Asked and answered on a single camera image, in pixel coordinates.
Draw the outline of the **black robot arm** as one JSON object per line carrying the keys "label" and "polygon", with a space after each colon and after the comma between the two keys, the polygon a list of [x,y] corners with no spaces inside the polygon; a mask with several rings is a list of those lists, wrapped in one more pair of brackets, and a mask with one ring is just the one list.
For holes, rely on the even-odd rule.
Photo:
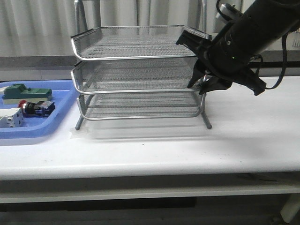
{"label": "black robot arm", "polygon": [[232,83],[241,84],[254,92],[263,93],[266,83],[253,72],[249,63],[262,59],[270,44],[282,39],[283,65],[281,74],[273,86],[282,81],[287,66],[286,38],[300,27],[300,2],[298,0],[256,0],[244,12],[234,16],[219,14],[226,20],[225,27],[213,40],[202,38],[184,30],[177,45],[184,45],[197,57],[193,75],[188,83],[191,88],[206,74],[210,78],[200,88],[200,94],[214,90],[226,90]]}

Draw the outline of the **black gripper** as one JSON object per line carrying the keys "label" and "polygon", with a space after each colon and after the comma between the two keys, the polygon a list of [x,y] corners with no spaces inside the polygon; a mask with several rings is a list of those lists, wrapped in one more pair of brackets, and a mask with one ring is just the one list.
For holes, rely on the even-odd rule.
{"label": "black gripper", "polygon": [[212,46],[212,41],[209,39],[202,38],[184,30],[176,44],[187,47],[197,57],[193,68],[192,78],[187,85],[188,88],[191,88],[205,75],[211,76],[211,78],[201,83],[200,95],[215,90],[227,90],[233,83],[248,87],[256,96],[265,91],[266,83],[248,66],[245,66],[237,72],[228,73],[213,65],[208,52],[209,48]]}

